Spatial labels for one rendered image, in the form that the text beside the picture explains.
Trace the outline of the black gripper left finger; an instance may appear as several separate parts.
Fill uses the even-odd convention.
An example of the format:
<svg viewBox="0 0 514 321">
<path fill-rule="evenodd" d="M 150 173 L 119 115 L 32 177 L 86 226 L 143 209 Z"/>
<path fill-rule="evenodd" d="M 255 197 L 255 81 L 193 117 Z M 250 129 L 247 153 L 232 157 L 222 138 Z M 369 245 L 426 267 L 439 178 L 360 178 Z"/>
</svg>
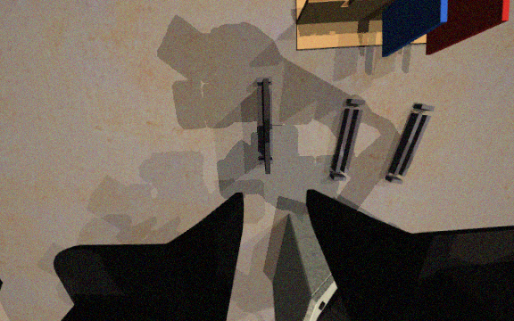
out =
<svg viewBox="0 0 514 321">
<path fill-rule="evenodd" d="M 73 304 L 80 299 L 165 299 L 179 321 L 226 321 L 244 224 L 235 193 L 168 243 L 76 245 L 55 255 L 54 271 Z"/>
</svg>

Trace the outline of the blue board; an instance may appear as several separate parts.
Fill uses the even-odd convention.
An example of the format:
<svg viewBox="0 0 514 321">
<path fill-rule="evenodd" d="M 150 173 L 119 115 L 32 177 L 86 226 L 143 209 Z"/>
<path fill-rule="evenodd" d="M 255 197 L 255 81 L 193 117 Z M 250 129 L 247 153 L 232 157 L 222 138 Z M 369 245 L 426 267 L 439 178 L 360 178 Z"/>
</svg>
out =
<svg viewBox="0 0 514 321">
<path fill-rule="evenodd" d="M 448 0 L 395 0 L 382 12 L 382 57 L 447 22 Z"/>
</svg>

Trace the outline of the tan slotted board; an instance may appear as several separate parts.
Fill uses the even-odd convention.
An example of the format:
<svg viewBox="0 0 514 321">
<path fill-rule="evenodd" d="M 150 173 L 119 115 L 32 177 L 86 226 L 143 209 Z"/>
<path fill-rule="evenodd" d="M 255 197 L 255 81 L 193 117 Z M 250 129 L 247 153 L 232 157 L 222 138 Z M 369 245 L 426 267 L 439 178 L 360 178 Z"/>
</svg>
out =
<svg viewBox="0 0 514 321">
<path fill-rule="evenodd" d="M 295 0 L 296 50 L 382 45 L 382 12 L 395 0 Z"/>
</svg>

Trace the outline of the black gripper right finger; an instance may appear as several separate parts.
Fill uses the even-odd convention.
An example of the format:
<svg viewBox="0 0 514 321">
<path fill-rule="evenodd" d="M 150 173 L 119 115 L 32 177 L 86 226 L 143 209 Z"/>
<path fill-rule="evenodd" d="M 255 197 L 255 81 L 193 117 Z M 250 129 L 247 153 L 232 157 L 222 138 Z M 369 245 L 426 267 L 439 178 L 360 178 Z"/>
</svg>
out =
<svg viewBox="0 0 514 321">
<path fill-rule="evenodd" d="M 314 189 L 306 205 L 351 321 L 415 321 L 438 269 L 514 261 L 514 226 L 412 234 Z"/>
</svg>

